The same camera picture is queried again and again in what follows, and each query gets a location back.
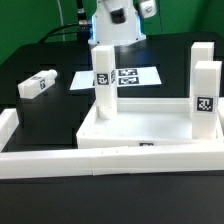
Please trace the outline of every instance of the white box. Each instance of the white box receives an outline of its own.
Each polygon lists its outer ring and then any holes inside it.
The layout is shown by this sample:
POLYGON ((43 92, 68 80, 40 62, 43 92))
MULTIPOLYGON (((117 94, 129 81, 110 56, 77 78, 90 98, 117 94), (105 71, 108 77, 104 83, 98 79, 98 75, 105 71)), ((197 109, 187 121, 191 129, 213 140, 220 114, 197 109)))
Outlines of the white box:
MULTIPOLYGON (((98 117, 96 104, 92 106, 76 134, 80 149, 203 141, 192 139, 189 99, 118 98, 117 108, 116 118, 103 120, 98 117)), ((223 142, 219 119, 216 132, 213 141, 223 142)))

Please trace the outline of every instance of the lying white block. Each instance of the lying white block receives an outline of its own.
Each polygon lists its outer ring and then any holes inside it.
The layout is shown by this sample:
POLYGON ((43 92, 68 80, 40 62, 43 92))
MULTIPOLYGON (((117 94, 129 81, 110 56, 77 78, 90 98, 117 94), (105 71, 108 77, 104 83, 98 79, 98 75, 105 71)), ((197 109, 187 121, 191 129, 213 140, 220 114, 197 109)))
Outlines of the lying white block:
POLYGON ((199 61, 195 67, 192 137, 217 137, 217 105, 222 62, 199 61))
POLYGON ((5 109, 0 115, 0 152, 19 124, 16 109, 5 109))
POLYGON ((101 155, 91 156, 93 175, 129 173, 128 147, 103 149, 101 155))
POLYGON ((224 144, 0 153, 0 179, 224 170, 224 144))
POLYGON ((21 98, 33 99, 55 84, 55 70, 41 71, 18 85, 21 98))
POLYGON ((0 179, 92 175, 90 156, 100 152, 52 150, 2 153, 0 179))

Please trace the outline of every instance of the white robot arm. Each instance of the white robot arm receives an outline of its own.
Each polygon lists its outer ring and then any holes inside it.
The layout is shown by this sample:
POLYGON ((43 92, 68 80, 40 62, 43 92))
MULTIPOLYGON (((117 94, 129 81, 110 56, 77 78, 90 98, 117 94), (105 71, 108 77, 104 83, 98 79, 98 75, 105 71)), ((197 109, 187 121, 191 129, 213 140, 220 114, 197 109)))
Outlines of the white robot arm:
MULTIPOLYGON (((157 12, 155 0, 139 0, 139 10, 143 18, 154 16, 157 12)), ((98 0, 92 25, 93 36, 89 40, 92 46, 129 46, 146 39, 132 0, 98 0)))

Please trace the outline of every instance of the black table surface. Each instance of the black table surface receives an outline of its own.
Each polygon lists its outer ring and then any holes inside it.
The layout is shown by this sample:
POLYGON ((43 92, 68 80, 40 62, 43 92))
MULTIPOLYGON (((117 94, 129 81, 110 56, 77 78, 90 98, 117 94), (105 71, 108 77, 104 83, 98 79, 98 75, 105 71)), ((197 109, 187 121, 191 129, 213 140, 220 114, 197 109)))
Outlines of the black table surface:
MULTIPOLYGON (((146 46, 116 53, 117 68, 156 66, 162 81, 119 88, 119 97, 188 97, 195 41, 215 42, 214 59, 224 60, 224 39, 210 32, 148 36, 146 46)), ((20 120, 3 153, 77 148, 95 94, 69 88, 76 71, 91 69, 88 45, 77 42, 25 45, 1 65, 0 113, 16 107, 20 120), (49 69, 56 84, 20 99, 17 85, 49 69)), ((222 171, 0 180, 0 223, 223 223, 223 189, 222 171)))

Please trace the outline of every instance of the white rectangular block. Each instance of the white rectangular block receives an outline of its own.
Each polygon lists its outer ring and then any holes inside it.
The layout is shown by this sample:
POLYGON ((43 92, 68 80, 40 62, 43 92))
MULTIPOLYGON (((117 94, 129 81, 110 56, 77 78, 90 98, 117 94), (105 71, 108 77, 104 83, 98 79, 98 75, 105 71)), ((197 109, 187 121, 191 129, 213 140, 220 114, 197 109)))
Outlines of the white rectangular block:
POLYGON ((99 150, 52 150, 0 154, 0 179, 92 175, 99 150))
POLYGON ((213 61, 214 43, 213 42, 195 42, 191 47, 191 65, 190 65, 190 102, 193 103, 194 92, 194 69, 198 61, 213 61))
POLYGON ((117 102, 117 87, 114 85, 110 88, 95 87, 97 106, 112 107, 117 102))
POLYGON ((114 46, 97 46, 92 50, 98 116, 112 119, 117 114, 117 85, 114 46))
POLYGON ((222 63, 199 61, 195 67, 192 137, 215 139, 222 63))
POLYGON ((33 99, 55 84, 55 70, 41 71, 18 85, 21 98, 33 99))
POLYGON ((0 115, 0 152, 19 124, 16 109, 5 109, 0 115))
POLYGON ((113 103, 111 107, 100 106, 97 107, 98 117, 110 120, 117 116, 117 102, 113 103))
POLYGON ((96 46, 92 49, 93 71, 95 73, 111 72, 115 68, 114 47, 96 46))
POLYGON ((102 154, 91 156, 93 175, 129 173, 128 147, 103 149, 102 154))

